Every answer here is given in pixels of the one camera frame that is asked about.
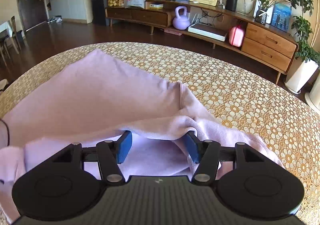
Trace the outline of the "lilac sweatshirt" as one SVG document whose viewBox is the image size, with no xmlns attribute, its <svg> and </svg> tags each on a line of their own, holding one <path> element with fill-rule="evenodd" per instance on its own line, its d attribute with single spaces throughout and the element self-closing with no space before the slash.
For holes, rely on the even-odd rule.
<svg viewBox="0 0 320 225">
<path fill-rule="evenodd" d="M 19 102 L 1 120 L 1 208 L 9 222 L 19 218 L 13 184 L 73 142 L 95 146 L 133 135 L 121 167 L 131 175 L 192 175 L 182 136 L 222 146 L 244 142 L 275 163 L 279 158 L 260 137 L 221 125 L 193 93 L 101 50 L 65 67 Z"/>
</svg>

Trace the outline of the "gold lace tablecloth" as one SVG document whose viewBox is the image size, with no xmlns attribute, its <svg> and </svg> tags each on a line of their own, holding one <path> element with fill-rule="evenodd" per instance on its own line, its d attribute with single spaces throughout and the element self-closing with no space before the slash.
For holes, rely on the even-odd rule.
<svg viewBox="0 0 320 225">
<path fill-rule="evenodd" d="M 65 66 L 101 49 L 169 81 L 184 83 L 221 124 L 255 134 L 303 183 L 298 217 L 319 224 L 319 114 L 283 88 L 229 63 L 187 50 L 135 42 L 84 45 L 32 67 L 1 95 L 4 115 Z"/>
</svg>

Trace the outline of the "white standing air conditioner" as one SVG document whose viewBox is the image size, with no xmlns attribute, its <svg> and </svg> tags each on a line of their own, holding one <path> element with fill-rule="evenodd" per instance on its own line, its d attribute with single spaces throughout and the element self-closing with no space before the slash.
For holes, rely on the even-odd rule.
<svg viewBox="0 0 320 225">
<path fill-rule="evenodd" d="M 305 101 L 313 111 L 320 114 L 320 75 L 315 80 L 311 91 L 305 94 Z"/>
</svg>

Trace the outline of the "pink small case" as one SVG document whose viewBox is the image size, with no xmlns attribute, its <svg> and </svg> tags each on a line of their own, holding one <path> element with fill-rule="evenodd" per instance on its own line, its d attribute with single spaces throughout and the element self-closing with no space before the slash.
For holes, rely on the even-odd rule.
<svg viewBox="0 0 320 225">
<path fill-rule="evenodd" d="M 232 27 L 229 31 L 229 44 L 235 47 L 242 46 L 244 36 L 245 31 L 240 25 Z"/>
</svg>

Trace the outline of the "long wooden TV cabinet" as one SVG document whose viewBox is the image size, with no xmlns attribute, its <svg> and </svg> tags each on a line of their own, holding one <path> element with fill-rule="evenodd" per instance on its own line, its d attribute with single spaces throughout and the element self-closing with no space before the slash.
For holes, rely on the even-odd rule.
<svg viewBox="0 0 320 225">
<path fill-rule="evenodd" d="M 291 34 L 252 17 L 183 0 L 146 0 L 143 8 L 107 7 L 106 18 L 191 36 L 238 52 L 286 75 L 299 46 Z"/>
</svg>

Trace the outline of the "white flat box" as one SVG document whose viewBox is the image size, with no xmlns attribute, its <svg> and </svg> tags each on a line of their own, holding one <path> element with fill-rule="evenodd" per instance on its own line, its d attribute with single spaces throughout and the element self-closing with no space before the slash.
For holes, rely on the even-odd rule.
<svg viewBox="0 0 320 225">
<path fill-rule="evenodd" d="M 188 27 L 188 32 L 219 40 L 221 42 L 224 42 L 226 40 L 226 36 L 228 34 L 228 32 L 225 30 L 217 29 L 215 27 L 204 25 L 201 23 L 190 25 Z"/>
</svg>

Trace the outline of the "purple kettlebell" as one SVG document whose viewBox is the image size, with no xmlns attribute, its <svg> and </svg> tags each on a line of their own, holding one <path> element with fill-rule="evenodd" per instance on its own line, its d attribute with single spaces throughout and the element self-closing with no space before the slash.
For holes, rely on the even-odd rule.
<svg viewBox="0 0 320 225">
<path fill-rule="evenodd" d="M 187 8 L 185 6 L 178 6 L 175 8 L 175 18 L 173 19 L 172 24 L 173 27 L 178 30 L 185 30 L 190 26 Z"/>
</svg>

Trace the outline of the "tall potted green plant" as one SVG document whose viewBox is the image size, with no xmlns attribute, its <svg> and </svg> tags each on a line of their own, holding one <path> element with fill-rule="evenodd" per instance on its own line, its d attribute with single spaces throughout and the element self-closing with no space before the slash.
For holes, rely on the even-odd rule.
<svg viewBox="0 0 320 225">
<path fill-rule="evenodd" d="M 285 87 L 293 94 L 299 94 L 319 67 L 319 53 L 309 44 L 313 33 L 311 23 L 305 17 L 313 13 L 313 0 L 291 0 L 293 8 L 301 8 L 301 15 L 293 17 L 291 29 L 295 30 L 298 49 L 294 53 L 291 66 L 284 81 Z"/>
</svg>

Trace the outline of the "black cylindrical speaker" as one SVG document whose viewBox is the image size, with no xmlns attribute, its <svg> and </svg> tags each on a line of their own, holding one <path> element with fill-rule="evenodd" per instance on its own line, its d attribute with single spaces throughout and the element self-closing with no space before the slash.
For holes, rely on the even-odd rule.
<svg viewBox="0 0 320 225">
<path fill-rule="evenodd" d="M 225 9 L 235 12 L 238 0 L 226 0 Z"/>
</svg>

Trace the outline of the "blue painting canvas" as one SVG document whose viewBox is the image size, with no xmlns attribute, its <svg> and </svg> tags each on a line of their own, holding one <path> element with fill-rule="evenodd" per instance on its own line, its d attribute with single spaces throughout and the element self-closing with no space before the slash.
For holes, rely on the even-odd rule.
<svg viewBox="0 0 320 225">
<path fill-rule="evenodd" d="M 271 19 L 271 25 L 279 30 L 287 32 L 291 18 L 291 6 L 285 4 L 275 4 Z"/>
</svg>

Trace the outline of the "wooden dining chair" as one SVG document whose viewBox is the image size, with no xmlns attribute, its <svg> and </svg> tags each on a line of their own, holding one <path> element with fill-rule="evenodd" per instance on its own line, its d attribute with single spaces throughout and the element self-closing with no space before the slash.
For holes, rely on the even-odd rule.
<svg viewBox="0 0 320 225">
<path fill-rule="evenodd" d="M 10 58 L 7 39 L 11 43 L 11 46 L 14 48 L 15 52 L 19 55 L 21 45 L 17 37 L 15 16 L 12 16 L 8 21 L 4 21 L 3 23 L 1 23 L 1 58 L 5 66 L 7 66 L 7 62 L 4 57 L 4 52 Z"/>
</svg>

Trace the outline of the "small green vase plant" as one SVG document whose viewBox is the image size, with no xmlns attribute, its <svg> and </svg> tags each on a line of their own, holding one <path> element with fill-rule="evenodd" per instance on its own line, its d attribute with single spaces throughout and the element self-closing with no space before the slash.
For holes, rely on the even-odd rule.
<svg viewBox="0 0 320 225">
<path fill-rule="evenodd" d="M 280 0 L 256 0 L 256 1 L 258 1 L 260 5 L 255 16 L 255 21 L 262 25 L 266 24 L 268 9 L 272 8 L 275 4 L 282 3 L 282 1 Z"/>
</svg>

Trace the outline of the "dark entrance door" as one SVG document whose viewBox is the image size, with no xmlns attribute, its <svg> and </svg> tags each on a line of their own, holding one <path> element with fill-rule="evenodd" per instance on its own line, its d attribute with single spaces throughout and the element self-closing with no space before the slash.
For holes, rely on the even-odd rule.
<svg viewBox="0 0 320 225">
<path fill-rule="evenodd" d="M 47 21 L 44 0 L 17 0 L 23 29 L 28 31 Z"/>
</svg>

